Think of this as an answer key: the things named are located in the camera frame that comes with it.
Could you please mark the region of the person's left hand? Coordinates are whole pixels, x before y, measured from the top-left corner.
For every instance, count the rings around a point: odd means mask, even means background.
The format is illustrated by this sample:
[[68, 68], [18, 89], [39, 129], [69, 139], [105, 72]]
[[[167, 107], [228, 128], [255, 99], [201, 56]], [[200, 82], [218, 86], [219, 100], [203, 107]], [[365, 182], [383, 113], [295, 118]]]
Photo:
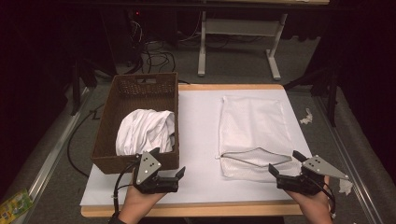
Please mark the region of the person's left hand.
[[143, 194], [131, 185], [127, 189], [118, 219], [124, 224], [138, 224], [164, 196], [165, 193]]

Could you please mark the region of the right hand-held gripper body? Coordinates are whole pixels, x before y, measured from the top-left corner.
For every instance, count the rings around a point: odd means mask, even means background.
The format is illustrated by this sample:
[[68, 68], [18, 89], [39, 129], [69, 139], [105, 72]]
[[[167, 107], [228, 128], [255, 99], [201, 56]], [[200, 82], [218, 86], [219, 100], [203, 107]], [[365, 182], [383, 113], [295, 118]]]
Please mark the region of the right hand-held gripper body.
[[349, 176], [331, 165], [319, 155], [301, 162], [301, 171], [296, 176], [282, 175], [276, 177], [278, 189], [293, 191], [303, 195], [316, 195], [324, 189], [325, 177], [348, 180]]

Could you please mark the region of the white cloth garment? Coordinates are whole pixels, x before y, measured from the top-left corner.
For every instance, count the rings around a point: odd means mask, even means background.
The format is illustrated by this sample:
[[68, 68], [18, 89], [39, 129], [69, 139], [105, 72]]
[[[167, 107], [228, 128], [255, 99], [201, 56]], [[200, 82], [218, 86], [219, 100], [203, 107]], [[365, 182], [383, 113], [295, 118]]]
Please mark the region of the white cloth garment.
[[116, 154], [129, 156], [159, 148], [171, 152], [176, 142], [175, 113], [169, 110], [136, 109], [122, 121], [116, 137]]

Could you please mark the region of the brown wicker basket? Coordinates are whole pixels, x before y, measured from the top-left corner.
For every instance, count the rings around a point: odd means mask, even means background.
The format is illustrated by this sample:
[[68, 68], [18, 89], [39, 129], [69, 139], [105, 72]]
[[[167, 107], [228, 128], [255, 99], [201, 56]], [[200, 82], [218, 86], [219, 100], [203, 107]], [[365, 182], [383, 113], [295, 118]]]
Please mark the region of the brown wicker basket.
[[119, 174], [127, 164], [136, 160], [135, 155], [116, 154], [116, 137], [121, 121], [136, 109], [168, 110], [175, 114], [175, 144], [171, 152], [160, 153], [157, 160], [162, 164], [162, 171], [178, 169], [177, 73], [114, 76], [92, 150], [92, 162], [109, 175]]

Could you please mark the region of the black wristwatch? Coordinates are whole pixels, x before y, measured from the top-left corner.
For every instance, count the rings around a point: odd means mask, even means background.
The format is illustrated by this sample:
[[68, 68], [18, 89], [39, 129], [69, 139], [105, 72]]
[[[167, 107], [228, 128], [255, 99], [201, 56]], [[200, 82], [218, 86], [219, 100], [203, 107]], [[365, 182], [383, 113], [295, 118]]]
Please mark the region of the black wristwatch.
[[126, 223], [119, 219], [119, 213], [114, 213], [107, 222], [107, 224], [126, 224]]

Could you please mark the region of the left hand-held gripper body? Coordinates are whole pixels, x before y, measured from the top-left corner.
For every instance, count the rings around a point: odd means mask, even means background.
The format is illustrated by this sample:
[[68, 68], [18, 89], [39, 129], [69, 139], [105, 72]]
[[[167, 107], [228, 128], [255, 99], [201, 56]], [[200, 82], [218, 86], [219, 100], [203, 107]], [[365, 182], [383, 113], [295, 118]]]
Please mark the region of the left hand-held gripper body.
[[149, 152], [144, 152], [139, 166], [134, 170], [133, 185], [143, 194], [168, 193], [178, 191], [176, 176], [163, 177], [158, 174], [162, 164]]

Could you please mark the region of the white mesh laundry bag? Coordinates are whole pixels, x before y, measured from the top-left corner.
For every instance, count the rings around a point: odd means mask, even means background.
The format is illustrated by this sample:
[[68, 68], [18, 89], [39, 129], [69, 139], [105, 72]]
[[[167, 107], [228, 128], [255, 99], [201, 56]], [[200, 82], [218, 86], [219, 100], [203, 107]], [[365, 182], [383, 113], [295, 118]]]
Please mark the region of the white mesh laundry bag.
[[226, 95], [219, 118], [219, 162], [231, 179], [273, 182], [269, 167], [296, 176], [300, 164], [280, 101]]

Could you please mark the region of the metal floor rail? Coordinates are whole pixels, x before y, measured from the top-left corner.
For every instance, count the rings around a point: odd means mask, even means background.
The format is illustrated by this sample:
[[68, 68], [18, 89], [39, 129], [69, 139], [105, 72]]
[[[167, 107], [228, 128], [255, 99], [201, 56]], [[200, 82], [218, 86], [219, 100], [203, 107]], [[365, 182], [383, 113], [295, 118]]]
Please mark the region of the metal floor rail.
[[363, 183], [358, 170], [356, 169], [351, 157], [347, 152], [347, 148], [343, 143], [339, 132], [337, 132], [336, 128], [332, 125], [327, 117], [325, 104], [320, 97], [314, 97], [313, 101], [318, 109], [319, 114], [323, 117], [328, 130], [330, 131], [332, 140], [335, 143], [338, 157], [343, 165], [344, 170], [349, 176], [349, 181], [353, 183], [353, 192], [355, 193], [368, 222], [370, 224], [384, 224], [372, 201], [369, 190]]
[[21, 217], [19, 217], [13, 224], [28, 224], [28, 221], [35, 211], [35, 207], [41, 198], [42, 193], [44, 192], [46, 186], [50, 182], [50, 178], [64, 153], [64, 145], [66, 141], [71, 137], [71, 133], [75, 130], [78, 119], [81, 116], [81, 110], [85, 107], [90, 101], [90, 98], [94, 92], [94, 88], [85, 87], [81, 94], [81, 103], [80, 108], [76, 112], [75, 115], [70, 116], [67, 121], [67, 125], [65, 126], [62, 134], [58, 138], [55, 146], [49, 152], [49, 155], [43, 162], [32, 186], [29, 188], [29, 196], [33, 201], [33, 206], [24, 213]]

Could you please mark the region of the black stand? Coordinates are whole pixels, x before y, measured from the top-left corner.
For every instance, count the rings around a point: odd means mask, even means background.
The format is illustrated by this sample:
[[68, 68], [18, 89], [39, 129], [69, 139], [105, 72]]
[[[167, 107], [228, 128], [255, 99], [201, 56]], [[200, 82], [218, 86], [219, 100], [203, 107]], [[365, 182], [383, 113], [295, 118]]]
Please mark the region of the black stand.
[[310, 93], [312, 96], [326, 96], [327, 108], [326, 116], [330, 124], [335, 126], [335, 106], [336, 106], [336, 91], [337, 91], [337, 72], [331, 68], [320, 68], [317, 71], [307, 73], [302, 77], [294, 79], [283, 88], [288, 91], [294, 87], [311, 84]]
[[83, 82], [88, 88], [95, 88], [97, 86], [92, 62], [87, 59], [76, 60], [72, 65], [72, 116], [75, 116], [81, 107], [80, 82]]

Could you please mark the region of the crumpled white tissue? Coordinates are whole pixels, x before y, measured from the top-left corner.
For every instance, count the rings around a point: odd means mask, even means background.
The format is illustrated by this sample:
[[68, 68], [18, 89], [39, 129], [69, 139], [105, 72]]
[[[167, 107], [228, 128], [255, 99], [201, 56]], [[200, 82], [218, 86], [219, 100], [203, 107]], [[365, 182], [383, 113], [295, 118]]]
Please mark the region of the crumpled white tissue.
[[339, 192], [348, 195], [352, 191], [353, 183], [349, 180], [341, 179], [339, 181]]
[[306, 116], [303, 119], [300, 120], [301, 124], [308, 124], [308, 123], [311, 123], [313, 121], [313, 115], [312, 115], [311, 110], [309, 108], [307, 108], [305, 110], [305, 112], [306, 112]]

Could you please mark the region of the white desk frame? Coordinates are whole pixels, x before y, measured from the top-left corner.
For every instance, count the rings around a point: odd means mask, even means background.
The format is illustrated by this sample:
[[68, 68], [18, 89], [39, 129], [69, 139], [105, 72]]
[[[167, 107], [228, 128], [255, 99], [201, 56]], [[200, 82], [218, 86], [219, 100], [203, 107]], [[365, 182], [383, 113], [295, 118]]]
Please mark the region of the white desk frame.
[[201, 37], [200, 51], [198, 58], [197, 75], [203, 77], [205, 75], [206, 63], [206, 46], [205, 40], [207, 35], [248, 35], [248, 36], [264, 36], [274, 39], [273, 46], [265, 51], [266, 59], [270, 67], [270, 71], [274, 80], [280, 80], [276, 64], [276, 50], [283, 33], [288, 15], [282, 14], [277, 21], [247, 21], [247, 20], [231, 20], [231, 19], [208, 19], [206, 12], [202, 13], [201, 20]]

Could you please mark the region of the person's right hand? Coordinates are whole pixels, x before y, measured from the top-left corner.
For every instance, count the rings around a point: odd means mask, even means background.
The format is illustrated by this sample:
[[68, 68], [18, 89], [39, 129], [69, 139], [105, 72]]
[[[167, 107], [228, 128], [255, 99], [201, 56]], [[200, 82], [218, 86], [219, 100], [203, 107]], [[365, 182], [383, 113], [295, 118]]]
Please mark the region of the person's right hand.
[[308, 224], [332, 224], [329, 197], [324, 192], [308, 196], [293, 191], [286, 193], [299, 204]]

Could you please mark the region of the green printed packet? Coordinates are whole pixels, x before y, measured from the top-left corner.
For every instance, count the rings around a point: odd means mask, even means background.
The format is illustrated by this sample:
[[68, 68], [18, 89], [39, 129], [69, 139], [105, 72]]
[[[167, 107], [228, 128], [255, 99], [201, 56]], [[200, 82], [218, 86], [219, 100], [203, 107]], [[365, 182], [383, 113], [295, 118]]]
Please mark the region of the green printed packet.
[[28, 190], [23, 189], [0, 205], [0, 224], [10, 224], [33, 207]]

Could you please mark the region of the white table mat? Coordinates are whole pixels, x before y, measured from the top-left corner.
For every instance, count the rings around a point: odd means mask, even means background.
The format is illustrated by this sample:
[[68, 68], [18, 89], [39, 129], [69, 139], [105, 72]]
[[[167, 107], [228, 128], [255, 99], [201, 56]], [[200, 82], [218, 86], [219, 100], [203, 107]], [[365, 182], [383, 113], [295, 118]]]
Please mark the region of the white table mat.
[[179, 94], [179, 164], [186, 167], [179, 189], [161, 200], [163, 204], [239, 203], [285, 201], [288, 194], [273, 182], [231, 179], [219, 162], [219, 118], [226, 95], [255, 97], [281, 102], [295, 149], [309, 157], [311, 151], [283, 90], [188, 89]]

